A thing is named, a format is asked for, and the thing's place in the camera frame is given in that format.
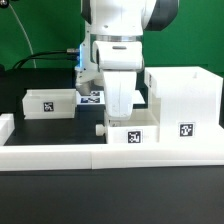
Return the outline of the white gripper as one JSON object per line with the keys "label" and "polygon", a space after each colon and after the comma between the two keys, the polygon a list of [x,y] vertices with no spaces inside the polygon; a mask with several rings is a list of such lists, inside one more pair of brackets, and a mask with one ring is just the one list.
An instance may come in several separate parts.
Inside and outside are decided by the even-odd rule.
{"label": "white gripper", "polygon": [[143,68],[142,43],[95,41],[92,58],[103,76],[110,120],[128,120],[133,110],[137,72]]}

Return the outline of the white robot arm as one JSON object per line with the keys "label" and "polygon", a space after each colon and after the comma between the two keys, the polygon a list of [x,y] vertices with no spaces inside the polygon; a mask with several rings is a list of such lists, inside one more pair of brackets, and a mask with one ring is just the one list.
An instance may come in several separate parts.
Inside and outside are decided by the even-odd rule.
{"label": "white robot arm", "polygon": [[101,85],[109,119],[131,117],[137,74],[144,69],[143,32],[165,29],[178,9],[179,0],[81,0],[85,38],[76,88],[88,95],[92,82]]}

